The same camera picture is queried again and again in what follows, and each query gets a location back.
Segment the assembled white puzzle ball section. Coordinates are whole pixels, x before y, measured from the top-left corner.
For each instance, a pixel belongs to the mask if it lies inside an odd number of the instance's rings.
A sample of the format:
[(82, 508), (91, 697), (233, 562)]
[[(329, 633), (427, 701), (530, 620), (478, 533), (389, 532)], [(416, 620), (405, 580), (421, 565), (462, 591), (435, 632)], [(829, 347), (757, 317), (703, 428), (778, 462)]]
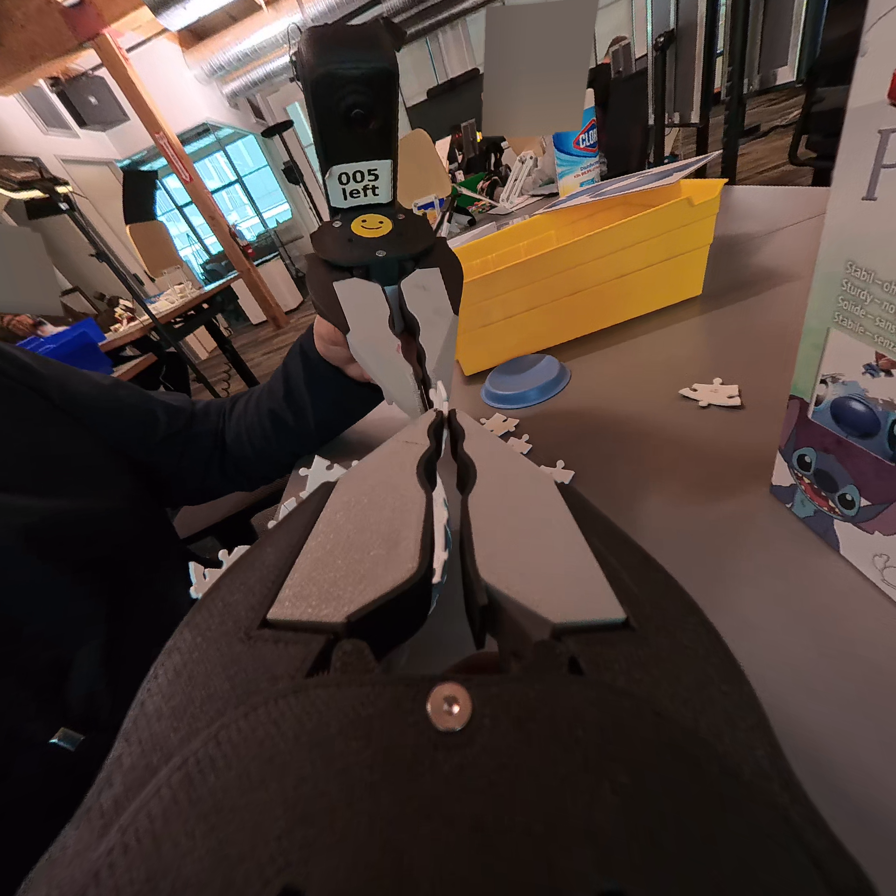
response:
[[(297, 506), (305, 501), (318, 487), (335, 483), (346, 472), (347, 468), (330, 461), (322, 456), (315, 455), (310, 466), (300, 468), (299, 476), (306, 479), (306, 488), (301, 491), (297, 497), (289, 497), (281, 502), (275, 509), (270, 519), (266, 521), (266, 530), (274, 529), (281, 521), (283, 521)], [(217, 565), (215, 566), (211, 560), (196, 561), (191, 560), (188, 563), (188, 574), (190, 579), (189, 596), (191, 599), (200, 599), (206, 591), (218, 580), (230, 566), (232, 566), (246, 551), (252, 546), (252, 541), (245, 541), (249, 534), (259, 535), (254, 531), (253, 526), (249, 526), (246, 532), (242, 533), (241, 540), (243, 543), (233, 547), (222, 547), (217, 554)]]

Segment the blue round puzzle stand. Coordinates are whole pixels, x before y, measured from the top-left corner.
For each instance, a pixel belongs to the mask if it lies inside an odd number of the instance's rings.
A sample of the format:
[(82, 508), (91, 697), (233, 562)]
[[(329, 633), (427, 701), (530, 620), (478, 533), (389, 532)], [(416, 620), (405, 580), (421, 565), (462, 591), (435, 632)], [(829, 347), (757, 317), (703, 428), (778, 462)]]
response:
[(480, 397), (498, 410), (530, 408), (560, 393), (571, 375), (568, 366), (550, 354), (527, 354), (494, 367)]

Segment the person's left hand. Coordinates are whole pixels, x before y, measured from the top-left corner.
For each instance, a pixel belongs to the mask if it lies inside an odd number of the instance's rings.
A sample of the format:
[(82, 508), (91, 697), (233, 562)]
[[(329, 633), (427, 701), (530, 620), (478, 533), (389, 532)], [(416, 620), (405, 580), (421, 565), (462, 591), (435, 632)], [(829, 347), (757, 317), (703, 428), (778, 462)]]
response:
[(369, 385), (374, 383), (353, 356), (346, 335), (336, 326), (318, 316), (314, 321), (312, 332), (315, 348), (323, 360), (356, 382)]

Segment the person's left forearm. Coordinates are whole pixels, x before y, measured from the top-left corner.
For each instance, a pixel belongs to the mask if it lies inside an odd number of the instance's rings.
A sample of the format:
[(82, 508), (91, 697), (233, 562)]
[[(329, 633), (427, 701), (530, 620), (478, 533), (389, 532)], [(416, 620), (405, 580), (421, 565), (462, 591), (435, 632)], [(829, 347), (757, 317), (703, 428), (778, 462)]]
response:
[(302, 334), (265, 384), (228, 398), (148, 392), (110, 375), (2, 346), (2, 488), (50, 494), (106, 464), (135, 470), (167, 506), (253, 491), (362, 420), (384, 399)]

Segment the person's dark clothed torso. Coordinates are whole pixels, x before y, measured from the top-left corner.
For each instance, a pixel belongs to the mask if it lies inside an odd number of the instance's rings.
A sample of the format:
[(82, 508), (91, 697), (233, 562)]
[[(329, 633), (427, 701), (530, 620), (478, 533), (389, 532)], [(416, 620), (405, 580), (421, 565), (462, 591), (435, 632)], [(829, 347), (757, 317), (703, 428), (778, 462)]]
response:
[(166, 499), (142, 483), (2, 493), (2, 894), (72, 819), (189, 610)]

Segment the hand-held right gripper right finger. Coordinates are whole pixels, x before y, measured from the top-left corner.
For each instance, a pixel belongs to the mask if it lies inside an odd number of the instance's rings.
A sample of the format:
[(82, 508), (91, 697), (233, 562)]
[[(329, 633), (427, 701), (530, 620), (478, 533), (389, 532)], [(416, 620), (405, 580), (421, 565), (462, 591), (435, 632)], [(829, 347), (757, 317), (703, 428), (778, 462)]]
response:
[(565, 500), (539, 466), (450, 412), (457, 551), (475, 646), (525, 664), (537, 644), (614, 631), (628, 615)]

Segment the blue white printed board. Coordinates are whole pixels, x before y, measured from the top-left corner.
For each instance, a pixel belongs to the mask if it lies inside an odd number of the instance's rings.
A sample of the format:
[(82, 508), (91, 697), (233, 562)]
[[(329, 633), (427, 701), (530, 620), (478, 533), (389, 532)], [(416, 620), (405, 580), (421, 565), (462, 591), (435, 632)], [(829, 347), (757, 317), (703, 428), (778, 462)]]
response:
[(555, 200), (552, 203), (533, 212), (533, 215), (548, 213), (555, 210), (564, 210), (583, 204), (597, 201), (629, 196), (650, 189), (674, 185), (696, 171), (706, 167), (711, 162), (720, 158), (722, 151), (713, 151), (695, 157), (691, 160), (678, 161), (656, 168), (650, 168), (635, 174), (611, 178), (606, 182), (583, 187), (582, 189)]

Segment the disinfectant wipes canister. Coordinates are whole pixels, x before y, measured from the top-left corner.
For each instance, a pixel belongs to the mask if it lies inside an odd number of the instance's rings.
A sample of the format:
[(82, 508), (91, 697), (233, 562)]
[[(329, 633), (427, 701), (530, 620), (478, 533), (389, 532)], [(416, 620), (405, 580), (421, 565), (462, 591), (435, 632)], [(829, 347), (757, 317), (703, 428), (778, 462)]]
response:
[(600, 156), (594, 105), (584, 108), (577, 130), (553, 133), (552, 145), (560, 198), (599, 184)]

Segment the cartoon printed puzzle box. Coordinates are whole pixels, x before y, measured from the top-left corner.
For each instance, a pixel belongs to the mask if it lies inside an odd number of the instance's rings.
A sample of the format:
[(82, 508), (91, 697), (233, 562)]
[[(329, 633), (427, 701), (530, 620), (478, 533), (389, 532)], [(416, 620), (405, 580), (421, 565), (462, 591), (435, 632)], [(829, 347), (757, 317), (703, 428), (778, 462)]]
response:
[(857, 2), (846, 85), (807, 86), (831, 190), (770, 493), (895, 596), (895, 3)]

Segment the wooden post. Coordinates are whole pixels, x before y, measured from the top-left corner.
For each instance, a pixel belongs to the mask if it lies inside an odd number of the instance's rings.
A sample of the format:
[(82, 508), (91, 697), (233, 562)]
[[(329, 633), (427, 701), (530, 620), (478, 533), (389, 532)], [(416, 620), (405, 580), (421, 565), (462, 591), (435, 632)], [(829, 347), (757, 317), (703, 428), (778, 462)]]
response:
[(230, 222), (218, 207), (207, 185), (201, 180), (176, 133), (164, 120), (127, 52), (118, 42), (116, 32), (108, 27), (100, 30), (91, 40), (91, 45), (106, 72), (118, 85), (153, 143), (218, 239), (224, 253), (267, 321), (277, 330), (285, 328), (287, 325), (285, 311), (254, 262), (245, 255), (230, 229)]

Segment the white cabinet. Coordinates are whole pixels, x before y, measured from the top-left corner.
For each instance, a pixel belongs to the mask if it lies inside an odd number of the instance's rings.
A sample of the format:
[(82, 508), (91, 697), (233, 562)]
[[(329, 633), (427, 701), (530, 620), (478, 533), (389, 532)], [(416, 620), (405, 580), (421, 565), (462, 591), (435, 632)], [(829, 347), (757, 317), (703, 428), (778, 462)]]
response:
[[(276, 299), (284, 312), (291, 312), (304, 302), (304, 297), (301, 295), (296, 282), (285, 263), (279, 257), (260, 264), (258, 270), (272, 292), (274, 299)], [(252, 325), (259, 325), (267, 320), (263, 310), (241, 280), (235, 280), (232, 288), (238, 297), (238, 303), (242, 311)]]

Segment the blue storage bin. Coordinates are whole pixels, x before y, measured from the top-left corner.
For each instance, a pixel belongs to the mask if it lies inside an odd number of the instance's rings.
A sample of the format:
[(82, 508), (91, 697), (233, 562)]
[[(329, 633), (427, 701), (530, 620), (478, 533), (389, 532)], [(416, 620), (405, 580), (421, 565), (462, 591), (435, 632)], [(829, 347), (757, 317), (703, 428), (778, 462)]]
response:
[(87, 318), (47, 336), (29, 337), (17, 346), (79, 370), (112, 375), (114, 365), (99, 347), (105, 339), (95, 320)]

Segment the yellow plastic bin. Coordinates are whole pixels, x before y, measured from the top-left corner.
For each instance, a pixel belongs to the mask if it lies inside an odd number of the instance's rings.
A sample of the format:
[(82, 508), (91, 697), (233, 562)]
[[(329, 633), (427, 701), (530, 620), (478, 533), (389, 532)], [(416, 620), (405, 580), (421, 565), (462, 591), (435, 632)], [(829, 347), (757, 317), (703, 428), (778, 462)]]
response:
[(699, 296), (724, 185), (685, 178), (533, 215), (455, 248), (463, 373)]

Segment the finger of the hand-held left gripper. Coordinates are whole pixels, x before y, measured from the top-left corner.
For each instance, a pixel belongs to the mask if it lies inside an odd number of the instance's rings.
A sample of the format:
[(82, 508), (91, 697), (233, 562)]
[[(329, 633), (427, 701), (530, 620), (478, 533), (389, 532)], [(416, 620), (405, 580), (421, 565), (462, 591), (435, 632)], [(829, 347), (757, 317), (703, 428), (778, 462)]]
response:
[(410, 328), (416, 340), (419, 364), (428, 389), (441, 383), (452, 390), (459, 318), (454, 312), (442, 274), (437, 268), (420, 268), (400, 285)]
[(334, 291), (349, 327), (347, 342), (363, 371), (380, 387), (386, 401), (406, 415), (427, 411), (420, 384), (392, 330), (385, 290), (373, 281), (346, 279)]

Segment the wooden workbench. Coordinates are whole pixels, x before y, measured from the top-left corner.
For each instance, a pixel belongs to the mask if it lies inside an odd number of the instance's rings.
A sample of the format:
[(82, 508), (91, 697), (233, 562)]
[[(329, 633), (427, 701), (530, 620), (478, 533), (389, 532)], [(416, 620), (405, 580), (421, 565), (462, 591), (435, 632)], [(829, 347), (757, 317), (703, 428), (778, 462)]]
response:
[(210, 311), (213, 300), (222, 291), (230, 288), (235, 280), (240, 280), (237, 273), (188, 295), (174, 296), (170, 300), (167, 299), (167, 292), (146, 299), (135, 298), (132, 303), (136, 307), (136, 321), (107, 334), (105, 342), (99, 347), (108, 353), (148, 337), (160, 327), (176, 322), (192, 312), (198, 314), (201, 310)]

